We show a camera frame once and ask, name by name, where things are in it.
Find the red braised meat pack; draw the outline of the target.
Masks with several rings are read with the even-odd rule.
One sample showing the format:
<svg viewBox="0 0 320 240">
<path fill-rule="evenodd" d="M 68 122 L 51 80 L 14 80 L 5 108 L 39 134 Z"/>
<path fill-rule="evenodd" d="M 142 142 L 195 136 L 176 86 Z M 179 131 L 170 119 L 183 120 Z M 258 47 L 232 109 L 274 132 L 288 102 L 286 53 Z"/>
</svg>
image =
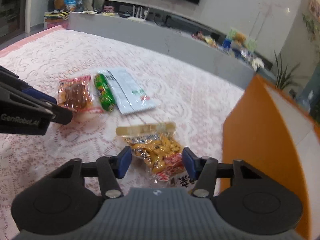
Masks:
<svg viewBox="0 0 320 240">
<path fill-rule="evenodd" d="M 91 75 L 59 81 L 57 104 L 75 113 L 103 113 Z"/>
</svg>

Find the green sausage snack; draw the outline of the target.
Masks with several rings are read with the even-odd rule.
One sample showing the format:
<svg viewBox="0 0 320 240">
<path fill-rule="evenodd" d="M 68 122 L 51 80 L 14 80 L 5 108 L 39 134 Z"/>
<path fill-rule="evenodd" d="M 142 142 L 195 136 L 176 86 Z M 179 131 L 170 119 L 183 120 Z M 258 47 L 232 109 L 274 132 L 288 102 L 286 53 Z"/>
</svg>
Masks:
<svg viewBox="0 0 320 240">
<path fill-rule="evenodd" d="M 103 110 L 112 112 L 116 105 L 116 101 L 108 86 L 107 79 L 104 74 L 98 73 L 94 76 L 94 85 L 97 90 L 99 101 Z"/>
</svg>

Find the white foil snack pouch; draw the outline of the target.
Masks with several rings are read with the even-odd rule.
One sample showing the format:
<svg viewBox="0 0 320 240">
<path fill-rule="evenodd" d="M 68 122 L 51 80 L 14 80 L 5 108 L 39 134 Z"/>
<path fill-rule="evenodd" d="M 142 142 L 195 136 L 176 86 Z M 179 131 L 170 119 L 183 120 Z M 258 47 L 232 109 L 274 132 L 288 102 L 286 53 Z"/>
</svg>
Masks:
<svg viewBox="0 0 320 240">
<path fill-rule="evenodd" d="M 123 67 L 100 70 L 122 115 L 144 112 L 156 108 L 156 104 L 133 76 Z"/>
</svg>

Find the peanut snack pack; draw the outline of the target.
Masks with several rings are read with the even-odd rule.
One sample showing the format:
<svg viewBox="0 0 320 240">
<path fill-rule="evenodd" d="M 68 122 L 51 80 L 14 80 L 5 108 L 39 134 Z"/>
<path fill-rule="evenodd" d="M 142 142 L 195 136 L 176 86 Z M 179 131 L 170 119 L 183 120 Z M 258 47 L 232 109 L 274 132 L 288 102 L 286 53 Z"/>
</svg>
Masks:
<svg viewBox="0 0 320 240">
<path fill-rule="evenodd" d="M 190 192 L 196 180 L 189 177 L 183 165 L 184 146 L 175 134 L 174 122 L 116 128 L 116 135 L 131 147 L 132 155 L 144 161 L 152 187 L 181 187 Z"/>
</svg>

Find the orange cardboard box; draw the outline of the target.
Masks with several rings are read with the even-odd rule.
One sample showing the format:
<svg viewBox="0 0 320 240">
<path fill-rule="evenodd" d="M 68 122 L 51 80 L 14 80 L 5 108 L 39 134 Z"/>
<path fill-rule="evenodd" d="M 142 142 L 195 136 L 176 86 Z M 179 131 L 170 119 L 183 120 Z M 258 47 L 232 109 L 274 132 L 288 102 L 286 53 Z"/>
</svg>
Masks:
<svg viewBox="0 0 320 240">
<path fill-rule="evenodd" d="M 223 124 L 222 161 L 244 160 L 303 204 L 296 231 L 319 238 L 319 124 L 264 78 L 253 77 Z"/>
</svg>

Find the pink storage box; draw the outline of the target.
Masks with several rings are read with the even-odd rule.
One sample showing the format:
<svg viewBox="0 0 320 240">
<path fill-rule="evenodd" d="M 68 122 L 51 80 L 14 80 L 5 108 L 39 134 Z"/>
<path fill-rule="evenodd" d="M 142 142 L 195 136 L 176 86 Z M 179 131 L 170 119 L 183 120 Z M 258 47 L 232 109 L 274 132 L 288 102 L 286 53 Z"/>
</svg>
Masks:
<svg viewBox="0 0 320 240">
<path fill-rule="evenodd" d="M 50 29 L 53 27 L 61 26 L 65 29 L 68 28 L 68 19 L 63 18 L 45 18 L 44 19 L 44 29 Z"/>
</svg>

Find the pink lace tablecloth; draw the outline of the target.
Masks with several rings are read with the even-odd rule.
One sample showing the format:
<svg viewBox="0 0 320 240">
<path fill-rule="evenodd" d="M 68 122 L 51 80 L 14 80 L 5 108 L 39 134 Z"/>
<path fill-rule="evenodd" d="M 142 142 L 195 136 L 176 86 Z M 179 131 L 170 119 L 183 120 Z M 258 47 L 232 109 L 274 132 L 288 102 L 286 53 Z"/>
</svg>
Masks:
<svg viewBox="0 0 320 240">
<path fill-rule="evenodd" d="M 125 145 L 120 126 L 174 122 L 183 146 L 222 157 L 222 126 L 244 90 L 173 57 L 63 28 L 46 30 L 1 50 L 1 66 L 34 88 L 58 96 L 64 79 L 105 74 L 112 111 L 79 113 L 44 136 L 1 135 L 1 239 L 18 233 L 14 197 L 73 158 L 114 155 Z"/>
</svg>

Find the grey TV console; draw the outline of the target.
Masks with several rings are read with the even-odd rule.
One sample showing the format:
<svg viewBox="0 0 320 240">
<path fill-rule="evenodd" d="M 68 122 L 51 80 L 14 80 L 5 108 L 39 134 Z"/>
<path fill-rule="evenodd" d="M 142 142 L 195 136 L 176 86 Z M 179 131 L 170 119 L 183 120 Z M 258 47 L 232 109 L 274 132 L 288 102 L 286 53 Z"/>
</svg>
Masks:
<svg viewBox="0 0 320 240">
<path fill-rule="evenodd" d="M 275 83 L 275 75 L 266 69 L 254 70 L 240 59 L 221 49 L 154 23 L 128 20 L 119 16 L 73 12 L 68 28 L 113 40 L 126 42 L 173 57 L 221 77 L 240 88 L 246 88 L 255 74 Z"/>
</svg>

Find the white wifi router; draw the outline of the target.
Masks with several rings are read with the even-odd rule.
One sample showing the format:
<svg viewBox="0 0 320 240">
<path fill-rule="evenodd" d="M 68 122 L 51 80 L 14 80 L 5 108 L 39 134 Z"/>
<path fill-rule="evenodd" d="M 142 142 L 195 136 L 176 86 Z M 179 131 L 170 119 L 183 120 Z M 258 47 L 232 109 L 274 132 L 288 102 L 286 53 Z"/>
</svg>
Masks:
<svg viewBox="0 0 320 240">
<path fill-rule="evenodd" d="M 132 8 L 132 14 L 127 19 L 133 20 L 137 22 L 145 22 L 148 15 L 149 15 L 150 9 L 144 9 L 142 6 L 133 6 Z"/>
</svg>

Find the potted long-leaf plant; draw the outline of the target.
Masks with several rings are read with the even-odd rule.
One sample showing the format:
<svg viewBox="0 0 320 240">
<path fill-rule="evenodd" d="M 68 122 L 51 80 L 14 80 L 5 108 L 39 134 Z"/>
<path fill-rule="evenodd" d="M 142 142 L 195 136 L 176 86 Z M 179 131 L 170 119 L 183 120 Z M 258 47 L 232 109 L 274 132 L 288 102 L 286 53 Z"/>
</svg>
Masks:
<svg viewBox="0 0 320 240">
<path fill-rule="evenodd" d="M 276 55 L 276 52 L 274 51 L 274 55 L 276 58 L 277 70 L 276 87 L 279 90 L 284 90 L 289 86 L 298 87 L 299 83 L 295 80 L 294 72 L 300 67 L 300 63 L 296 64 L 291 70 L 289 70 L 288 64 L 285 67 L 283 65 L 283 58 L 281 53 L 279 53 L 279 55 Z"/>
</svg>

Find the teddy bear gift box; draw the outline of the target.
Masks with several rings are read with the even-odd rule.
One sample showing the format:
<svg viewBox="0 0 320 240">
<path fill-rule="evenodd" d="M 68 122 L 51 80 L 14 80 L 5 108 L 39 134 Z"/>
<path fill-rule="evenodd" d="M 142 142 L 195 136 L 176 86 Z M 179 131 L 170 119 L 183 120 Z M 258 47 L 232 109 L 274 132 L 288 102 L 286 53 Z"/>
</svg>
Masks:
<svg viewBox="0 0 320 240">
<path fill-rule="evenodd" d="M 233 52 L 236 58 L 242 58 L 247 61 L 253 56 L 257 46 L 256 40 L 234 28 L 230 29 L 222 43 L 222 49 L 225 52 Z"/>
</svg>

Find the hanging vine plant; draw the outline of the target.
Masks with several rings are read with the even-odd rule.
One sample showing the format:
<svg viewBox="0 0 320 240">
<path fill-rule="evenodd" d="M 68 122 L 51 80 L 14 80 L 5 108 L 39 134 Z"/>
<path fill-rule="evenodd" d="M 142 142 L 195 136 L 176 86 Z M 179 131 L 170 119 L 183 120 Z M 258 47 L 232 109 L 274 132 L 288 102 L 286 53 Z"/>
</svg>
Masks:
<svg viewBox="0 0 320 240">
<path fill-rule="evenodd" d="M 310 41 L 313 42 L 319 39 L 319 28 L 314 20 L 308 15 L 303 14 L 303 22 L 306 26 Z"/>
</svg>

